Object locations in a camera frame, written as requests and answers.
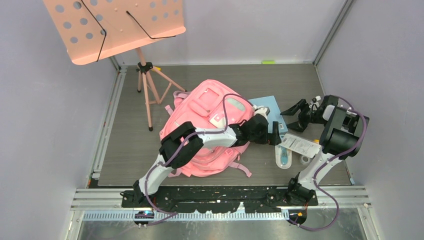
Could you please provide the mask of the pink music stand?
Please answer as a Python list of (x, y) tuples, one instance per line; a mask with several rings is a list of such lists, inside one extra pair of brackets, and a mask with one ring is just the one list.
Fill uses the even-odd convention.
[(151, 72), (184, 88), (145, 60), (141, 48), (186, 31), (181, 0), (45, 0), (44, 5), (75, 65), (86, 65), (135, 50), (138, 65), (137, 91), (144, 91), (149, 131), (153, 130), (148, 90), (160, 104)]

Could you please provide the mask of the green tape strip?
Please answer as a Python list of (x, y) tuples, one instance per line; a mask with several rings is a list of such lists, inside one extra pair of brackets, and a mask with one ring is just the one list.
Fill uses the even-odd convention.
[(274, 60), (263, 60), (262, 62), (261, 62), (261, 64), (263, 64), (263, 65), (273, 65), (273, 64), (275, 64), (276, 62), (274, 61)]

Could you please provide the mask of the white packaged toothbrush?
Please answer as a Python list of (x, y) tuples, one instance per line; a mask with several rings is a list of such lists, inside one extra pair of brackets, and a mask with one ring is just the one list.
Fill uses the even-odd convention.
[(297, 135), (286, 133), (281, 137), (281, 143), (274, 147), (275, 163), (283, 170), (289, 169), (293, 163), (293, 153), (304, 155), (312, 159), (320, 151), (321, 146), (318, 141), (311, 141)]

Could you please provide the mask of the clear tape roll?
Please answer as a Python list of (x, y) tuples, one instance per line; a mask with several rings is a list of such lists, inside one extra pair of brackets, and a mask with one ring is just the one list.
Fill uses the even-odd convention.
[(307, 157), (307, 156), (305, 156), (305, 155), (301, 155), (301, 156), (299, 157), (299, 160), (300, 160), (300, 163), (301, 163), (302, 165), (308, 165), (308, 164), (310, 164), (310, 162), (311, 162), (311, 158), (309, 158), (309, 157)]

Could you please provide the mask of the light blue thin notebook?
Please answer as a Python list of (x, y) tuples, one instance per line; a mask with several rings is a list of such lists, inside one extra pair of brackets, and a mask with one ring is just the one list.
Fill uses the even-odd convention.
[(274, 95), (251, 98), (249, 99), (249, 102), (258, 107), (263, 106), (269, 108), (269, 113), (267, 115), (268, 133), (273, 132), (273, 122), (278, 122), (278, 132), (280, 136), (283, 136), (288, 132), (286, 122), (281, 115), (281, 110)]

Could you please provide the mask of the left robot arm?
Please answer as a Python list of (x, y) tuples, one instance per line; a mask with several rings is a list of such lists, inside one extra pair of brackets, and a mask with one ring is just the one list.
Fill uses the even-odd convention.
[(156, 160), (147, 173), (133, 184), (135, 202), (141, 207), (148, 207), (168, 174), (187, 165), (203, 148), (236, 148), (250, 142), (271, 146), (280, 144), (279, 123), (272, 123), (272, 132), (268, 132), (268, 126), (269, 122), (262, 114), (214, 129), (198, 128), (190, 121), (184, 122), (161, 140)]

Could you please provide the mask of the pink student backpack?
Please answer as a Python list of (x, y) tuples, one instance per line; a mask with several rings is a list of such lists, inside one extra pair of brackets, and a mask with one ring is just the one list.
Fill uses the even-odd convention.
[[(254, 107), (238, 93), (223, 83), (207, 79), (193, 91), (175, 91), (174, 108), (165, 107), (169, 119), (159, 132), (160, 139), (171, 133), (179, 125), (191, 122), (196, 128), (224, 128), (226, 124), (238, 124), (254, 115)], [(170, 178), (183, 174), (187, 177), (208, 177), (223, 172), (228, 167), (243, 171), (247, 177), (252, 173), (238, 163), (248, 145), (238, 147), (202, 148), (194, 158), (170, 173)]]

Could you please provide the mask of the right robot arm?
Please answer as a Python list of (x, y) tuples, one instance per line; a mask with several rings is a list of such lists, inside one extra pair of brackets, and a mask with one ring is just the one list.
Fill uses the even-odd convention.
[(316, 96), (311, 102), (301, 99), (281, 112), (282, 116), (297, 115), (297, 121), (287, 124), (287, 128), (298, 133), (304, 132), (309, 124), (324, 126), (319, 151), (288, 183), (284, 199), (289, 205), (308, 204), (316, 197), (319, 183), (326, 174), (337, 164), (354, 157), (361, 148), (370, 119), (351, 104), (342, 107), (339, 100), (341, 97), (336, 95)]

